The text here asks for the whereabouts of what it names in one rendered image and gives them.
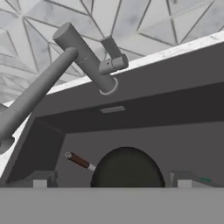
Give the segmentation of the grey sink tap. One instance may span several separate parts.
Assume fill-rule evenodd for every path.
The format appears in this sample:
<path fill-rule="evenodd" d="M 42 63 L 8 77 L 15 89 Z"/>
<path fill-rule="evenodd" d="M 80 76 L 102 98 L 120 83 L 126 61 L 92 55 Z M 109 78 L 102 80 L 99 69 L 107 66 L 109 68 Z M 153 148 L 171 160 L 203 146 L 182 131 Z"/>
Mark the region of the grey sink tap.
<path fill-rule="evenodd" d="M 118 85 L 110 75 L 113 68 L 100 72 L 104 62 L 99 61 L 70 22 L 63 24 L 52 38 L 64 52 L 9 107 L 0 106 L 0 155 L 14 144 L 13 133 L 73 62 L 105 95 L 113 93 Z"/>

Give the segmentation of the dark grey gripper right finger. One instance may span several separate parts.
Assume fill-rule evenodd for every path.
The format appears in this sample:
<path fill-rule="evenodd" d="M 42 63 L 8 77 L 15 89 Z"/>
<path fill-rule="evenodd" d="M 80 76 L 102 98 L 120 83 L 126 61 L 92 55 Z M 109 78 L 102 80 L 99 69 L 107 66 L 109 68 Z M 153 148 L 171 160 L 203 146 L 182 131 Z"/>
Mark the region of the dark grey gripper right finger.
<path fill-rule="evenodd" d="M 223 185 L 212 182 L 201 181 L 200 177 L 189 171 L 172 171 L 170 173 L 169 187 L 177 188 L 203 188 L 203 187 L 218 187 Z"/>

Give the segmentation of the dark grey sink basin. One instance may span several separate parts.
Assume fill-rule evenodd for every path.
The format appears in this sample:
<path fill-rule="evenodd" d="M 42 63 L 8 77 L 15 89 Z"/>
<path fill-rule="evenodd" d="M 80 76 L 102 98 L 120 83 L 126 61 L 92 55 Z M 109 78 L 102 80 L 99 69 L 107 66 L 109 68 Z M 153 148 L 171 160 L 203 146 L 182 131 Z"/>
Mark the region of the dark grey sink basin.
<path fill-rule="evenodd" d="M 47 95 L 10 150 L 0 186 L 50 171 L 61 187 L 86 187 L 90 171 L 66 152 L 98 164 L 121 146 L 148 153 L 165 176 L 190 171 L 224 184 L 224 43 L 143 60 L 116 77 L 109 96 L 89 81 Z"/>

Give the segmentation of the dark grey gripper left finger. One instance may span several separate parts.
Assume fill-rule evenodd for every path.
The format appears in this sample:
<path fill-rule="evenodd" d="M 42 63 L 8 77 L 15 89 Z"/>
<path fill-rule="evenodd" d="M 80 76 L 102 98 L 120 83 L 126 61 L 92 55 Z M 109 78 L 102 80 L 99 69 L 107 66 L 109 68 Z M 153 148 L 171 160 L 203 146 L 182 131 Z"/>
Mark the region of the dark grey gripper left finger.
<path fill-rule="evenodd" d="M 48 188 L 57 187 L 58 173 L 56 171 L 35 171 L 24 179 L 11 182 L 6 187 L 14 188 Z"/>

